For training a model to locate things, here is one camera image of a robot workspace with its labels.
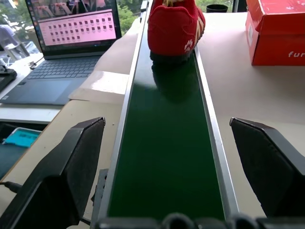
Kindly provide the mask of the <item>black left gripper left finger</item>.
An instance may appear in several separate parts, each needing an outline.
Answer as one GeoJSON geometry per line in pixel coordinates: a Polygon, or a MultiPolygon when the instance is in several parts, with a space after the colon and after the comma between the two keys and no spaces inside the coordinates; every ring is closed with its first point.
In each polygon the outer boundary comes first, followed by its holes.
{"type": "Polygon", "coordinates": [[[80,122],[34,168],[0,218],[2,229],[66,229],[84,215],[105,118],[80,122]]]}

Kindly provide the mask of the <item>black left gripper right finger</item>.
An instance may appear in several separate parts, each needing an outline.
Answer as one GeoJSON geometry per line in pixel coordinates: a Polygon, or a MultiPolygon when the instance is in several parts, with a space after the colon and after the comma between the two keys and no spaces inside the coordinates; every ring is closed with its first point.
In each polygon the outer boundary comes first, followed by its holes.
{"type": "Polygon", "coordinates": [[[305,157],[275,128],[229,123],[245,176],[268,217],[305,215],[305,157]]]}

